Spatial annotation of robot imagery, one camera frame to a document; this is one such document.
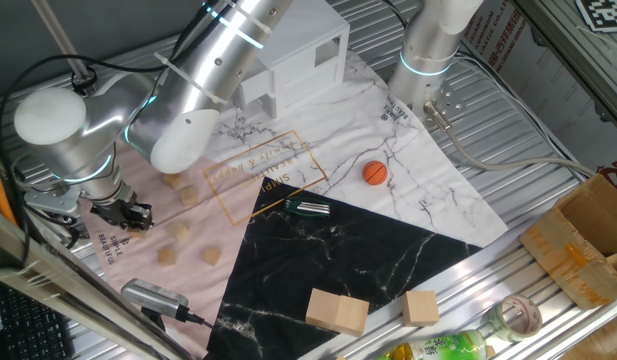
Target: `metal frame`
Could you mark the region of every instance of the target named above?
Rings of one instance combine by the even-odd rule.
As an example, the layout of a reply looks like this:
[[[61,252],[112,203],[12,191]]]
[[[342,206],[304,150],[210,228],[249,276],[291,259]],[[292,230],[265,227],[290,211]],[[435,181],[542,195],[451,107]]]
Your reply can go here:
[[[45,230],[41,244],[30,239],[27,267],[0,269],[0,281],[143,358],[192,359]],[[16,263],[23,249],[23,232],[0,214],[0,264]]]
[[[568,18],[563,8],[573,1],[511,0],[532,28],[541,34],[545,43],[577,82],[599,107],[598,112],[617,126],[617,85],[593,54],[595,44],[584,37]],[[587,28],[584,20],[581,25]]]

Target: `orange ball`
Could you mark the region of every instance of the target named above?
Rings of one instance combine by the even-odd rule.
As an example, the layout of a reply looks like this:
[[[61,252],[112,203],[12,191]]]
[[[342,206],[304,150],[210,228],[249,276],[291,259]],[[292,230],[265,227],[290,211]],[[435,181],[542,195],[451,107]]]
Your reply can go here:
[[[364,180],[366,180],[368,184],[379,185],[386,181],[388,169],[386,169],[386,165],[379,161],[371,161],[364,166],[362,174],[364,175]]]

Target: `silver device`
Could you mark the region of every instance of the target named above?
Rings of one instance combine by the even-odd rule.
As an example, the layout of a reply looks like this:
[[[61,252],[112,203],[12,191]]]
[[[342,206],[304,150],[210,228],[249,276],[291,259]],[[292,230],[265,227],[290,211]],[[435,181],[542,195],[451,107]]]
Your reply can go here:
[[[482,2],[425,0],[423,10],[408,22],[388,86],[420,118],[424,104],[439,98],[462,32]]]
[[[208,0],[164,62],[170,69],[158,81],[122,72],[97,84],[97,91],[85,98],[61,88],[28,96],[15,112],[15,130],[56,179],[20,185],[52,192],[64,204],[76,201],[63,198],[66,189],[78,189],[92,203],[91,212],[109,224],[149,229],[151,206],[138,203],[123,181],[116,141],[130,144],[162,173],[189,168],[203,154],[219,111],[291,3]]]
[[[132,279],[121,288],[121,295],[131,303],[176,318],[179,306],[188,307],[188,299],[140,279]]]

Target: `metal table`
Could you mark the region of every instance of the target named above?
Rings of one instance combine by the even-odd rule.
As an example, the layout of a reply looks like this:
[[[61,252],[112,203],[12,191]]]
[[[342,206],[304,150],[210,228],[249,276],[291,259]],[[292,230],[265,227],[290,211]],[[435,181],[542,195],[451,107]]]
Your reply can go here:
[[[593,33],[575,1],[514,0],[542,41],[617,125],[617,33]]]
[[[395,2],[409,17],[418,6]],[[376,71],[393,65],[400,48],[403,30],[394,15],[374,0],[331,1],[334,8],[351,23],[350,49],[357,51]],[[155,64],[155,51],[167,53],[174,38],[124,54],[111,62],[145,67]],[[105,80],[108,69],[97,69]],[[26,94],[47,86],[69,86],[68,76],[17,93],[8,107],[8,119]],[[528,157],[555,156],[553,148],[538,128],[512,105],[481,72],[463,63],[452,66],[448,84],[466,105],[466,114],[451,119],[456,134],[467,150],[480,160],[513,161]],[[7,146],[13,157],[21,154],[23,144],[11,125],[5,129]],[[617,316],[617,301],[584,311],[579,309],[541,269],[523,248],[517,236],[561,196],[574,189],[581,178],[554,165],[533,166],[507,172],[482,172],[461,166],[461,157],[450,140],[440,131],[431,133],[457,168],[488,201],[509,227],[509,231],[484,250],[453,266],[417,287],[437,292],[441,321],[433,327],[404,328],[400,305],[391,303],[369,316],[367,331],[361,338],[338,336],[306,356],[331,359],[332,354],[349,360],[364,359],[405,336],[428,337],[460,329],[480,329],[494,346],[497,359],[552,359],[563,354],[579,340]],[[28,175],[42,180],[50,176],[37,164],[28,164]],[[103,270],[92,244],[76,246],[73,253],[97,275]],[[526,341],[510,344],[492,335],[482,322],[488,308],[508,294],[522,293],[532,298],[544,318],[541,333]],[[80,359],[136,358],[125,349],[97,333],[69,322],[69,331]]]

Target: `black object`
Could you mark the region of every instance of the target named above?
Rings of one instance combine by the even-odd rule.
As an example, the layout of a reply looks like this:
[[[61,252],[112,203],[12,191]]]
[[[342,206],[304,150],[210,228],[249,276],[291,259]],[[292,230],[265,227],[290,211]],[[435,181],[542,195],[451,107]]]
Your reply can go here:
[[[146,315],[148,317],[148,319],[150,319],[152,322],[154,322],[155,324],[157,324],[157,326],[159,326],[159,328],[163,331],[166,331],[166,326],[164,325],[164,320],[161,318],[161,314],[154,311],[154,310],[150,310],[148,308],[145,307],[141,307],[141,312],[142,314]]]
[[[66,318],[0,283],[0,314],[10,360],[70,359]]]

